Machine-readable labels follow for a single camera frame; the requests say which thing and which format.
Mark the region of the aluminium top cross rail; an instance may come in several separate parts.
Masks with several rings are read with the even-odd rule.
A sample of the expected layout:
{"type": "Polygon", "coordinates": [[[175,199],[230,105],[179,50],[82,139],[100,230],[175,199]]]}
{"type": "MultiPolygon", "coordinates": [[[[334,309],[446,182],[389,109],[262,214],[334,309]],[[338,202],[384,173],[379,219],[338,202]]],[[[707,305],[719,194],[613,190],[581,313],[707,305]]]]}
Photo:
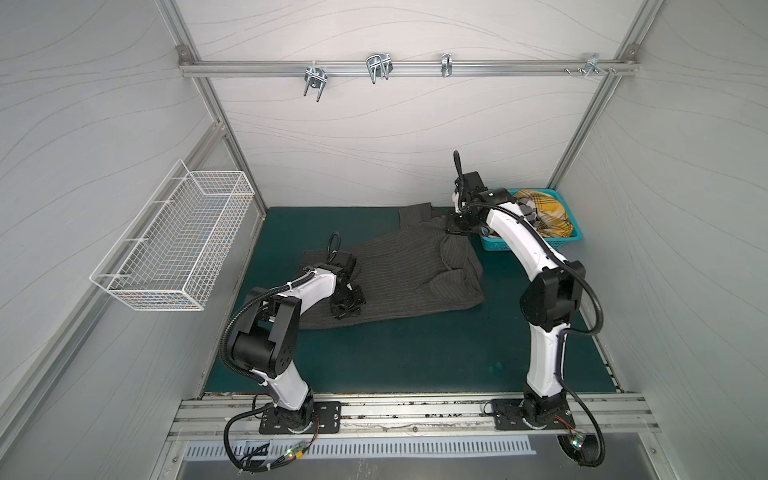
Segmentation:
{"type": "MultiPolygon", "coordinates": [[[[450,77],[544,77],[566,76],[565,68],[582,66],[580,60],[457,60],[453,58],[450,77]]],[[[605,67],[613,67],[616,75],[634,75],[641,65],[635,62],[600,59],[605,67]]],[[[443,78],[441,59],[392,60],[391,78],[424,77],[443,78]]],[[[367,77],[363,60],[332,61],[197,61],[179,66],[182,75],[188,78],[302,78],[308,67],[323,69],[329,78],[367,77]]]]}

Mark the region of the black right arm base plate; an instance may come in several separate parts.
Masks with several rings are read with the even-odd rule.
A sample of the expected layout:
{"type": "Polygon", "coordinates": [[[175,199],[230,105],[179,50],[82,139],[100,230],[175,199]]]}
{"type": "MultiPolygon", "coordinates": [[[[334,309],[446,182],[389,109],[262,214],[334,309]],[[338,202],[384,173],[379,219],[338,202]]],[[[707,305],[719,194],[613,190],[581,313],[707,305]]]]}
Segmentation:
{"type": "Polygon", "coordinates": [[[496,430],[566,431],[575,427],[570,407],[561,397],[493,399],[490,407],[496,430]]]}

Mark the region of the dark grey pinstriped shirt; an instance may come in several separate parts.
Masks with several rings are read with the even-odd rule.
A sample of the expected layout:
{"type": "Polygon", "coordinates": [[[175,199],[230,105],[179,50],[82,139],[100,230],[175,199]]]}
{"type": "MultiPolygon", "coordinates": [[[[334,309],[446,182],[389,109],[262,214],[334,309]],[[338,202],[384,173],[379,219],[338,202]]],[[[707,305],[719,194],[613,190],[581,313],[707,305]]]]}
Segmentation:
{"type": "Polygon", "coordinates": [[[445,231],[446,218],[429,203],[399,209],[400,228],[348,247],[357,259],[352,284],[366,303],[358,314],[336,318],[324,299],[301,315],[302,330],[466,310],[485,301],[482,265],[466,236],[445,231]]]}

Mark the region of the yellow plaid shirt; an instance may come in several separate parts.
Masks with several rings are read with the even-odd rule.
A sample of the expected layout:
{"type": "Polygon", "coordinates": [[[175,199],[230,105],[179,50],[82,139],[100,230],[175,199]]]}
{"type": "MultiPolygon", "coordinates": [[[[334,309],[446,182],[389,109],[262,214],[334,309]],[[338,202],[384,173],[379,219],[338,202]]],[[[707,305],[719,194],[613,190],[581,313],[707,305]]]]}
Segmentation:
{"type": "Polygon", "coordinates": [[[570,238],[575,231],[565,206],[554,196],[535,190],[519,190],[513,194],[522,216],[545,239],[570,238]]]}

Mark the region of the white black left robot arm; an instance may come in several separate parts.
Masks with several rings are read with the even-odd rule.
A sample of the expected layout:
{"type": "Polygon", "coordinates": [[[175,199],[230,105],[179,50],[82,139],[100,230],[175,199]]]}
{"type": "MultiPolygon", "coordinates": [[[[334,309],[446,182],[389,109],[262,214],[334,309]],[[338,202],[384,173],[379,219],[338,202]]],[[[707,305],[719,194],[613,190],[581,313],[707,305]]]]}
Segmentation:
{"type": "Polygon", "coordinates": [[[293,362],[300,318],[325,299],[333,320],[358,315],[365,297],[352,283],[356,263],[351,253],[334,251],[294,280],[256,288],[224,328],[219,341],[222,363],[265,388],[272,399],[267,411],[283,433],[303,433],[312,424],[313,393],[293,362]]]}

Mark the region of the metal double hook clamp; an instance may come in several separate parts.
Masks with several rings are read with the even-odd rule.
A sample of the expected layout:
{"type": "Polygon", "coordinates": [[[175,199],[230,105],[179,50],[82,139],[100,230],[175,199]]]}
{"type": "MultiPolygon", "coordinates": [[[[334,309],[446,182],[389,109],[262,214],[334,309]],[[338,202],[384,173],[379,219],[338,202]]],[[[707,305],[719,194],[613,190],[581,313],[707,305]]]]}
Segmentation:
{"type": "Polygon", "coordinates": [[[373,84],[376,84],[378,79],[388,80],[393,71],[392,59],[389,53],[372,54],[366,58],[365,65],[373,84]]]}

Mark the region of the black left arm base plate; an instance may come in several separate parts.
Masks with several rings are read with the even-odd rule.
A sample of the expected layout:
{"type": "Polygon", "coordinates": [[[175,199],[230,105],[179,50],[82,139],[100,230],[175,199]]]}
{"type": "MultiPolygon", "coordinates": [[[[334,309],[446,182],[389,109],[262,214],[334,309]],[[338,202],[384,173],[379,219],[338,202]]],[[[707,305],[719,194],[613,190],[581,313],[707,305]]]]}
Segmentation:
{"type": "Polygon", "coordinates": [[[340,430],[342,404],[309,399],[296,411],[270,406],[259,426],[262,435],[336,434],[340,430]]]}

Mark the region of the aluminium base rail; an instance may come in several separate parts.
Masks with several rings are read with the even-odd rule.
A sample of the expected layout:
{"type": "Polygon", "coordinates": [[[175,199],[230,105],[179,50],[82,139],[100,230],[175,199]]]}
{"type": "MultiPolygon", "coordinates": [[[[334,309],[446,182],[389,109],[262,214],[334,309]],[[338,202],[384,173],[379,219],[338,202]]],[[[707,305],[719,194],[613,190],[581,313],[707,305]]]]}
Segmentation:
{"type": "MultiPolygon", "coordinates": [[[[501,435],[502,417],[494,400],[517,402],[520,393],[317,394],[319,402],[338,402],[341,438],[501,435]]],[[[659,433],[649,405],[637,393],[583,394],[604,434],[659,433]]],[[[184,400],[168,432],[170,440],[220,438],[231,417],[251,407],[245,395],[184,400]]]]}

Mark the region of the metal u-bolt clamp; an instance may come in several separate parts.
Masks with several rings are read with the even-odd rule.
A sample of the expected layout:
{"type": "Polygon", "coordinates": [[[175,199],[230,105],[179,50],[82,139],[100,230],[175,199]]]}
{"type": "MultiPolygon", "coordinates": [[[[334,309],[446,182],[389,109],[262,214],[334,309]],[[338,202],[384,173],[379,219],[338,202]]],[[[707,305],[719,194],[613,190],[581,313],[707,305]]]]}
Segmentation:
{"type": "Polygon", "coordinates": [[[319,102],[328,82],[328,76],[326,72],[317,66],[308,67],[305,70],[304,81],[305,86],[303,96],[306,97],[310,90],[315,90],[315,101],[319,102]]]}

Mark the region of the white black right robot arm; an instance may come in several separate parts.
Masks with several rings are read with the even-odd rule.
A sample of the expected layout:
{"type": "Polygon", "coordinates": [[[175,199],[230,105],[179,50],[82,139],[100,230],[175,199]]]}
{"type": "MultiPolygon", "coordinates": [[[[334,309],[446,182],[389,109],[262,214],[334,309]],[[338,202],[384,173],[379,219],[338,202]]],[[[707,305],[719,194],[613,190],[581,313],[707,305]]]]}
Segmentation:
{"type": "Polygon", "coordinates": [[[543,429],[568,409],[562,386],[564,336],[581,300],[582,286],[573,277],[585,274],[553,250],[535,228],[534,204],[504,189],[488,189],[477,172],[457,174],[452,195],[455,211],[446,231],[466,235],[487,230],[515,254],[530,280],[520,309],[531,335],[530,365],[519,414],[533,429],[543,429]]]}

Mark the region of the white slotted vent strip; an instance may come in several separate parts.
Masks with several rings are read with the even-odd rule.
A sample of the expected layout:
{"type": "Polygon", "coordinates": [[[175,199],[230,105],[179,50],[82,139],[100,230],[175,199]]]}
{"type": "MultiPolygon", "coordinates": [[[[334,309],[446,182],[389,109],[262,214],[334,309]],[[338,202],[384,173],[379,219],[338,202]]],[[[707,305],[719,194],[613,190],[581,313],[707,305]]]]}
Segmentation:
{"type": "MultiPolygon", "coordinates": [[[[233,454],[238,458],[261,445],[269,444],[267,455],[257,457],[276,459],[297,445],[299,440],[232,441],[233,454]]],[[[319,438],[305,453],[310,460],[358,458],[485,458],[536,455],[527,435],[465,436],[465,437],[380,437],[319,438]]],[[[186,461],[226,461],[228,457],[221,441],[191,441],[184,455],[186,461]]]]}

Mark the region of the metal bracket with bolts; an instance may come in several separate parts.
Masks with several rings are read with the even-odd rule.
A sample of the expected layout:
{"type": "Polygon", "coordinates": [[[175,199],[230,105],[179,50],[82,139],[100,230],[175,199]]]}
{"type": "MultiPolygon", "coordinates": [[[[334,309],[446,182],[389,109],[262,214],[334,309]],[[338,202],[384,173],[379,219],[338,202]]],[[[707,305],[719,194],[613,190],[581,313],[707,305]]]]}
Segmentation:
{"type": "Polygon", "coordinates": [[[575,69],[565,68],[564,72],[569,76],[580,76],[582,78],[590,76],[609,77],[618,73],[615,68],[605,67],[601,64],[597,53],[590,55],[582,66],[575,69]]]}

